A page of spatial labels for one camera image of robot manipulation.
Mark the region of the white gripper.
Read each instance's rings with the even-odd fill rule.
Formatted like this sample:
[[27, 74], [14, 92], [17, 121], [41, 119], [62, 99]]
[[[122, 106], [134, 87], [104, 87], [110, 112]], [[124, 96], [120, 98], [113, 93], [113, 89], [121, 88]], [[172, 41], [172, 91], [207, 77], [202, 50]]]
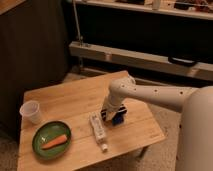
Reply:
[[102, 117], [114, 117], [118, 112], [124, 111], [125, 106], [122, 104], [123, 98], [108, 95], [103, 102], [101, 109]]

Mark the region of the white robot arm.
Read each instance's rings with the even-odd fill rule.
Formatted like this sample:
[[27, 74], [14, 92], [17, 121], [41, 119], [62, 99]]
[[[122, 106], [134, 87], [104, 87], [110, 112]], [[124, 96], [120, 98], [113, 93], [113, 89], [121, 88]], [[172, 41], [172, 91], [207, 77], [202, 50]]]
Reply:
[[213, 86], [142, 86], [128, 75], [109, 84], [102, 119], [112, 120], [125, 98], [181, 112], [175, 171], [213, 171]]

